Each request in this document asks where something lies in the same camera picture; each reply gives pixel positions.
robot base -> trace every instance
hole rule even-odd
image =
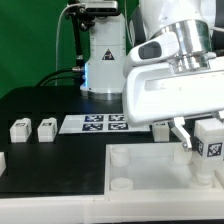
[[[81,95],[97,100],[120,100],[122,93],[95,93],[86,88],[81,87]]]

green screen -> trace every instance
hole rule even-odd
[[[123,0],[118,3],[124,12]],[[127,0],[128,16],[137,4],[137,0]],[[14,88],[34,86],[55,71],[57,23],[66,5],[66,0],[1,2],[0,98]],[[88,33],[82,33],[81,37],[84,58],[87,60]],[[71,20],[62,21],[59,46],[59,69],[75,66]]]

small white block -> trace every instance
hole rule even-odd
[[[155,142],[169,142],[170,128],[167,122],[152,125],[152,132]]]
[[[134,188],[134,183],[129,178],[120,177],[111,181],[112,191],[129,191],[129,190],[133,190],[133,188]]]
[[[6,168],[4,152],[0,152],[0,176]]]
[[[11,142],[12,143],[26,142],[31,132],[32,132],[31,120],[29,118],[16,120],[16,122],[10,128]]]
[[[37,129],[39,142],[53,142],[57,130],[57,120],[55,118],[43,119]]]

black sticker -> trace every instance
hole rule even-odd
[[[199,139],[197,139],[197,152],[203,156],[204,144]]]
[[[103,124],[84,124],[82,131],[102,131]]]
[[[222,143],[214,143],[208,145],[208,157],[221,156]]]
[[[101,122],[103,118],[103,115],[88,115],[85,116],[85,122]]]
[[[128,129],[129,128],[127,123],[109,123],[108,124],[108,130],[110,131],[123,131]]]
[[[52,123],[43,123],[42,124],[42,126],[48,126],[48,127],[51,126],[51,125],[52,125]]]
[[[113,115],[109,115],[109,121],[125,121],[124,115],[121,114],[113,114]]]
[[[102,60],[105,60],[105,61],[112,61],[112,60],[114,60],[114,56],[112,55],[110,49],[107,50],[107,52],[103,56]]]
[[[166,123],[157,123],[156,126],[165,126]]]
[[[26,125],[26,123],[17,123],[15,126],[16,127],[24,127]]]

white block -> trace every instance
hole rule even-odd
[[[169,142],[170,129],[167,122],[152,125],[152,132],[155,142]]]
[[[12,143],[26,142],[31,132],[32,132],[31,120],[29,118],[16,120],[16,122],[10,128],[11,142]]]
[[[224,156],[224,125],[216,118],[195,122],[194,136],[198,139],[198,153],[204,159]]]
[[[224,125],[216,118],[198,120],[195,122],[194,136],[202,142],[224,141]]]
[[[0,176],[6,168],[4,152],[0,152]]]
[[[55,118],[43,119],[37,129],[39,142],[53,142],[57,130],[57,120]]]

